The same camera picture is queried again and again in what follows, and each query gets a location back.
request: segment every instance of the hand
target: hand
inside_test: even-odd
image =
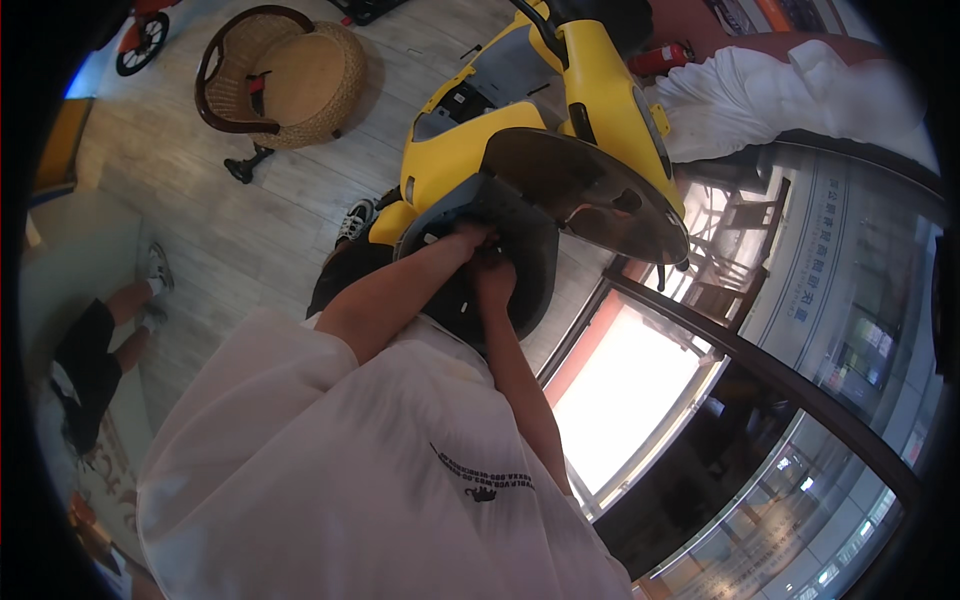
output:
[[[475,255],[469,269],[480,315],[506,312],[516,286],[514,263],[503,254]]]
[[[473,251],[497,239],[493,228],[481,225],[468,219],[460,219],[453,226],[453,233],[445,239],[456,241],[463,249],[463,261],[466,263],[473,257]]]

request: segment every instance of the red fire extinguisher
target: red fire extinguisher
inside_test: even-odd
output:
[[[644,52],[627,60],[627,68],[634,75],[649,77],[666,73],[675,66],[684,66],[688,62],[693,62],[693,60],[693,48],[690,46],[690,40],[686,41],[686,46],[679,41],[675,41],[657,50]]]

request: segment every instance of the wicker chair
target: wicker chair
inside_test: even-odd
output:
[[[250,183],[253,167],[274,150],[340,137],[366,74],[363,48],[342,25],[260,6],[234,16],[210,40],[194,100],[207,125],[253,140],[253,158],[224,161]]]

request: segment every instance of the white t-shirt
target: white t-shirt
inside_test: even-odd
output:
[[[169,598],[629,598],[483,360],[416,319],[363,367],[267,311],[217,350],[139,482]]]

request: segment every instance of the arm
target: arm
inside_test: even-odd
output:
[[[514,292],[515,284],[514,266],[506,259],[496,260],[494,264],[477,264],[474,269],[478,308],[487,340],[488,364],[496,389],[507,398],[514,411],[516,429],[546,467],[560,491],[565,495],[573,495],[566,478],[560,428],[540,384],[530,371],[507,315],[507,301]]]
[[[462,224],[456,232],[355,281],[330,301],[314,329],[340,338],[358,363],[366,363],[470,260],[487,233]]]

